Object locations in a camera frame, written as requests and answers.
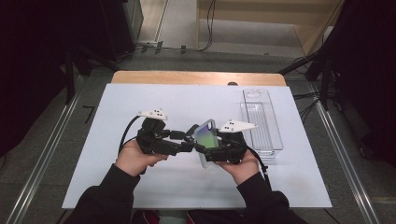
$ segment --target floor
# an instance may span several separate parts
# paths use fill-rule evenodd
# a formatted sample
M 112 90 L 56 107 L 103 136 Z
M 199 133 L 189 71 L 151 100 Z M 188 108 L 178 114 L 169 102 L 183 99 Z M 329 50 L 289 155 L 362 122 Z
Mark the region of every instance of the floor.
M 156 46 L 162 41 L 163 47 L 186 46 L 192 49 L 206 45 L 208 31 L 205 20 L 200 21 L 201 32 L 199 38 L 196 37 L 194 0 L 141 0 L 141 3 L 147 16 L 139 36 L 140 44 Z M 213 43 L 206 52 L 191 53 L 184 58 L 174 51 L 163 51 L 160 56 L 147 52 L 132 59 L 128 58 L 120 65 L 124 69 L 132 70 L 188 70 L 196 64 L 197 70 L 205 71 L 207 59 L 210 58 L 217 63 L 211 63 L 210 69 L 219 71 L 256 72 L 262 69 L 260 63 L 266 62 L 269 70 L 265 71 L 275 72 L 285 64 L 292 63 L 293 59 L 304 57 L 291 25 L 252 22 L 215 21 Z M 292 93 L 304 94 L 313 91 L 319 82 L 309 83 L 304 80 L 299 72 L 303 73 L 305 67 L 298 70 L 285 76 Z M 25 202 L 26 210 L 21 210 L 20 216 L 13 219 L 17 221 L 9 223 L 55 223 L 61 219 L 64 213 L 61 209 L 64 194 L 94 117 L 94 113 L 90 115 L 92 108 L 98 105 L 103 89 L 110 81 L 111 72 L 101 67 L 95 69 L 92 77 L 78 77 L 76 85 L 80 91 L 77 92 L 78 101 L 73 105 L 74 111 L 69 115 L 64 112 L 69 107 L 64 106 L 63 91 L 53 100 L 27 137 L 6 157 L 1 158 L 0 223 L 7 222 L 14 204 L 17 203 L 16 199 L 21 196 L 37 161 L 42 158 L 41 155 L 47 156 L 49 161 L 42 167 L 47 171 L 38 177 L 40 186 L 30 187 L 30 195 L 35 197 Z M 298 100 L 297 107 L 303 110 L 312 104 L 312 100 Z M 299 208 L 295 209 L 296 213 L 310 223 L 396 223 L 396 169 L 382 161 L 364 159 L 359 152 L 359 143 L 344 116 L 335 106 L 329 106 L 327 113 L 321 112 L 320 105 L 314 106 L 304 126 L 319 170 L 328 187 L 333 208 Z M 60 115 L 66 118 L 68 124 L 63 126 L 64 135 L 62 139 L 57 139 L 58 142 L 51 151 L 47 142 L 50 138 L 56 138 L 52 131 L 53 127 L 57 127 Z M 325 125 L 328 121 L 334 124 L 336 134 L 331 127 Z M 339 153 L 339 147 L 345 149 L 346 155 Z M 351 168 L 343 166 L 342 160 L 345 160 L 345 156 L 352 171 L 356 173 L 358 182 L 362 184 L 358 191 L 354 186 L 356 179 L 349 178 L 348 172 Z M 372 217 L 373 219 L 367 220 L 363 215 L 363 208 L 359 207 L 358 202 L 361 192 L 359 190 L 367 193 L 370 202 L 368 206 L 373 207 L 377 219 Z M 163 211 L 162 215 L 162 224 L 183 223 L 184 216 L 178 212 Z

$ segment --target white table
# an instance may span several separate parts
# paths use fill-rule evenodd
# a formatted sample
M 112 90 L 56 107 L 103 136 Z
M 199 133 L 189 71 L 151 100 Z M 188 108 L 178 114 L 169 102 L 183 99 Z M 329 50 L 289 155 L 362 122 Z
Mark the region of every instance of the white table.
M 288 87 L 108 84 L 81 152 L 63 208 L 74 208 L 83 191 L 98 185 L 118 153 L 125 126 L 138 111 L 162 108 L 166 127 L 186 132 L 214 119 L 218 126 L 241 119 L 242 90 L 270 92 L 284 149 L 269 165 L 273 190 L 291 207 L 331 207 L 312 148 Z M 134 136 L 143 119 L 129 131 Z M 148 209 L 242 208 L 231 176 L 218 166 L 203 169 L 197 152 L 179 153 L 148 168 L 134 191 L 134 207 Z

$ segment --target person's right hand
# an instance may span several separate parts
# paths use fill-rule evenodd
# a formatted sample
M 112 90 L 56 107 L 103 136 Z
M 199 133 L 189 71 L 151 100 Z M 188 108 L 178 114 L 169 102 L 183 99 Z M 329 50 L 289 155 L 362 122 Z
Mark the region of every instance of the person's right hand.
M 232 164 L 227 161 L 217 161 L 216 164 L 230 173 L 236 185 L 242 184 L 259 172 L 259 162 L 249 150 L 245 153 L 244 159 L 238 164 Z

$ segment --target gray floor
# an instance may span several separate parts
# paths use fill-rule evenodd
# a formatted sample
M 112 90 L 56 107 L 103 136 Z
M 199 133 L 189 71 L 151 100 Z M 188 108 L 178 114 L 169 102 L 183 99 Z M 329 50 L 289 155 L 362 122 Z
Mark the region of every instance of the gray floor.
M 225 27 L 218 28 L 218 30 L 214 28 L 215 32 L 226 29 Z M 249 49 L 250 46 L 241 47 L 240 44 L 244 42 L 236 38 L 236 36 L 242 37 L 241 35 L 219 36 L 218 34 L 224 34 L 221 31 L 215 33 L 216 39 L 214 39 L 213 46 L 208 52 L 187 52 L 183 55 L 177 50 L 171 49 L 162 50 L 160 54 L 155 54 L 151 50 L 146 53 L 137 52 L 125 59 L 120 67 L 125 70 L 274 73 L 291 64 L 296 57 L 302 56 L 302 52 L 296 45 L 293 33 L 290 32 L 287 25 L 281 27 L 270 25 L 267 28 L 268 31 L 277 30 L 272 34 L 288 35 L 285 36 L 283 41 L 271 37 L 269 35 L 271 32 L 258 34 L 260 39 L 267 41 L 267 44 L 262 45 L 261 49 L 253 48 L 259 49 L 253 52 L 253 50 L 242 51 L 242 49 Z M 166 31 L 162 30 L 161 34 L 162 37 L 165 37 Z M 257 42 L 254 36 L 250 36 L 249 39 L 253 45 L 260 45 L 260 42 L 254 43 Z M 163 39 L 163 41 L 164 44 L 168 43 L 166 39 Z M 87 121 L 91 110 L 84 106 L 98 106 L 104 87 L 111 81 L 111 78 L 112 72 L 104 67 L 95 68 L 91 77 L 83 77 L 81 95 L 76 108 L 65 127 L 64 134 L 56 147 L 34 198 L 28 206 L 22 223 L 55 223 L 63 213 L 61 206 L 64 195 L 93 118 Z M 311 91 L 309 83 L 304 80 L 304 76 L 298 73 L 294 72 L 287 75 L 286 80 L 293 94 Z M 2 162 L 5 165 L 0 170 L 0 223 L 6 223 L 24 183 L 34 169 L 40 153 L 45 148 L 53 127 L 64 110 L 64 99 L 65 92 L 63 91 L 52 101 L 25 139 L 7 154 L 6 159 L 3 157 L 0 161 L 0 167 Z M 311 102 L 312 99 L 307 98 L 296 101 L 296 104 L 302 110 Z M 347 154 L 373 202 L 376 214 L 382 223 L 396 223 L 396 188 L 394 188 L 396 185 L 396 169 L 382 161 L 364 159 L 359 152 L 359 144 L 350 131 L 344 116 L 337 111 L 332 103 L 329 103 L 329 106 L 332 120 L 343 140 Z M 328 186 L 333 208 L 327 210 L 295 209 L 295 211 L 310 223 L 365 223 L 351 187 L 347 182 L 346 175 L 334 152 L 331 139 L 319 112 L 315 108 L 307 117 L 304 126 L 314 150 L 319 170 Z M 170 217 L 178 216 L 178 214 L 172 213 L 166 215 Z

